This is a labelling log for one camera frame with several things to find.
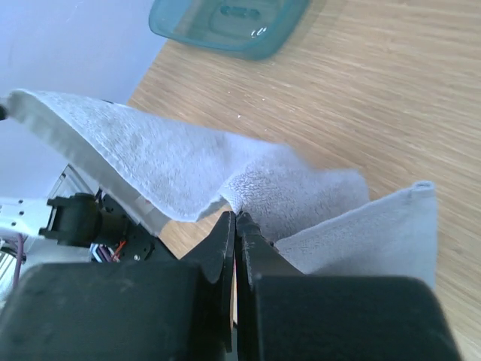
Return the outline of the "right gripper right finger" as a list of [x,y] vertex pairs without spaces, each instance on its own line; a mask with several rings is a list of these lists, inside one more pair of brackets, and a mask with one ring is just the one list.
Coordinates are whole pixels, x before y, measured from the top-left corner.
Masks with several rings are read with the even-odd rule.
[[264,276],[302,276],[303,273],[279,255],[262,235],[259,225],[247,212],[236,216],[234,241],[237,277],[237,356],[239,360],[259,360],[262,333],[256,282]]

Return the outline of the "grey panda towel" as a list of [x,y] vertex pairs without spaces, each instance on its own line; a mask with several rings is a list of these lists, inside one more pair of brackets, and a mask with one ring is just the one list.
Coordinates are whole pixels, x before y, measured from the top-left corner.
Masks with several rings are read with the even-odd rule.
[[1,104],[153,234],[229,205],[250,214],[305,274],[399,275],[435,285],[430,181],[373,201],[355,169],[313,168],[286,145],[72,94],[17,89]]

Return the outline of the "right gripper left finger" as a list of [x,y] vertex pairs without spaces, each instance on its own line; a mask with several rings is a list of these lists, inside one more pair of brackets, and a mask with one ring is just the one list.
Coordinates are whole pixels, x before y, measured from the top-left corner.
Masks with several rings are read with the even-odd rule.
[[232,351],[235,232],[235,213],[225,211],[207,237],[181,259],[198,267],[190,352]]

